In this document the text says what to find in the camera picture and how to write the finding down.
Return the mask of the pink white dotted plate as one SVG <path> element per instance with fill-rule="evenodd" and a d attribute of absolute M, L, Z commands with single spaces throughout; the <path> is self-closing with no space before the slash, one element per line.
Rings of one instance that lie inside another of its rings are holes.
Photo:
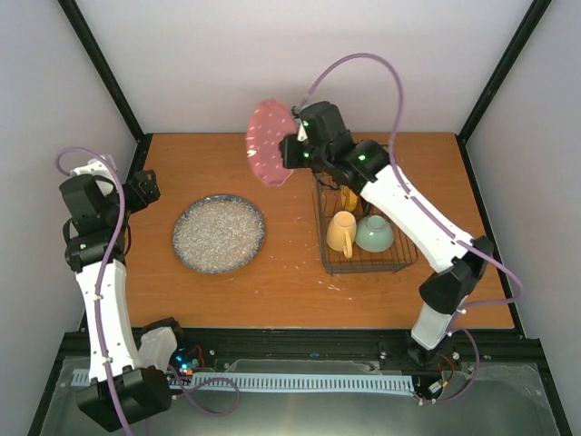
<path fill-rule="evenodd" d="M 282 164 L 280 142 L 296 133 L 291 110 L 275 99 L 255 108 L 246 132 L 246 154 L 253 174 L 269 187 L 280 187 L 293 171 Z"/>

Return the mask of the orange white dotted plate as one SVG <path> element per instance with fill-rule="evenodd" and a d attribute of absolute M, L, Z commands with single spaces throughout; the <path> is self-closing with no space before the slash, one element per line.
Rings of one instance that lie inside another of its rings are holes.
<path fill-rule="evenodd" d="M 359 197 L 348 186 L 342 185 L 340 187 L 340 202 L 344 211 L 352 213 L 358 206 Z"/>

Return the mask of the speckled grey large plate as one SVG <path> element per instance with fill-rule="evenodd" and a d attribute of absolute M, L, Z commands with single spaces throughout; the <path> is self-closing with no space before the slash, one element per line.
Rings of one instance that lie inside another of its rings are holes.
<path fill-rule="evenodd" d="M 263 213 L 231 194 L 203 197 L 177 220 L 172 246 L 178 259 L 197 273 L 224 274 L 250 263 L 266 238 Z"/>

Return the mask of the yellow mug white inside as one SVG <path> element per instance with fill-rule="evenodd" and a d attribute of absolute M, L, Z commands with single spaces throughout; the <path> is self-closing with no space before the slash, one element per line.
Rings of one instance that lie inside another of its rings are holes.
<path fill-rule="evenodd" d="M 357 222 L 355 216 L 347 211 L 337 212 L 330 220 L 326 232 L 326 244 L 334 251 L 342 253 L 347 259 L 353 255 Z"/>

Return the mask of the light green ceramic bowl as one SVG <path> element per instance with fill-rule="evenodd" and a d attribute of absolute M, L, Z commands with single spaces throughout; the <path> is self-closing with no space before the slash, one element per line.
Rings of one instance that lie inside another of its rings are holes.
<path fill-rule="evenodd" d="M 394 232 L 389 222 L 380 215 L 369 215 L 359 220 L 355 244 L 369 253 L 387 251 L 394 242 Z"/>

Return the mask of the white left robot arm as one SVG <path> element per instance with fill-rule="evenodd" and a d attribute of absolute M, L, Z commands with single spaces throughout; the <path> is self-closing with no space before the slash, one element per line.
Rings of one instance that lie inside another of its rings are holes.
<path fill-rule="evenodd" d="M 132 213 L 158 200 L 155 173 L 141 171 L 120 185 L 92 160 L 59 190 L 71 214 L 63 228 L 65 260 L 84 299 L 91 350 L 89 385 L 77 393 L 77 406 L 106 431 L 126 430 L 170 408 L 165 373 L 189 354 L 175 319 L 150 324 L 140 339 L 129 320 L 125 232 Z"/>

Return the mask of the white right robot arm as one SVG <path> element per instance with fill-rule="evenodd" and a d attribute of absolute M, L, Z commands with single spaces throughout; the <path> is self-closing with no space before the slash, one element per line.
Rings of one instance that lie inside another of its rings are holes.
<path fill-rule="evenodd" d="M 423 301 L 411 339 L 427 352 L 451 332 L 463 303 L 489 264 L 492 242 L 459 229 L 409 181 L 392 146 L 354 141 L 339 108 L 323 101 L 293 110 L 297 130 L 280 142 L 288 169 L 325 173 L 390 218 L 420 249 L 433 273 L 419 287 Z"/>

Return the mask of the black aluminium frame rail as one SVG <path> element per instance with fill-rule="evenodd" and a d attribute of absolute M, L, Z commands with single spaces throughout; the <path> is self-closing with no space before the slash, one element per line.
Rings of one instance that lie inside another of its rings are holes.
<path fill-rule="evenodd" d="M 407 330 L 304 330 L 186 328 L 174 362 L 201 357 L 207 368 L 248 360 L 377 362 L 383 371 L 433 371 L 483 363 L 547 365 L 539 340 L 514 330 L 455 332 L 425 352 Z"/>

